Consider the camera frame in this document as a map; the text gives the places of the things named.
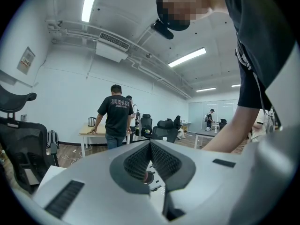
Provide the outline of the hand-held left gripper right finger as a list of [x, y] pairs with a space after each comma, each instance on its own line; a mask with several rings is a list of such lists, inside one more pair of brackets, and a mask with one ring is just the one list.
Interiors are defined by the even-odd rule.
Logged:
[[253, 146], [241, 154], [209, 152], [162, 140], [150, 140], [150, 162], [164, 187], [163, 205], [152, 224], [162, 225], [168, 216], [181, 216], [206, 201], [221, 184], [237, 172], [238, 165], [250, 161]]

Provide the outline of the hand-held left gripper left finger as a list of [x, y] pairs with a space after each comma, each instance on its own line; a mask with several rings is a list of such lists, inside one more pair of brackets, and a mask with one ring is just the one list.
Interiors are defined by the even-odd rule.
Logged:
[[89, 155], [51, 178], [33, 196], [53, 222], [67, 225], [162, 225], [144, 174], [161, 140]]

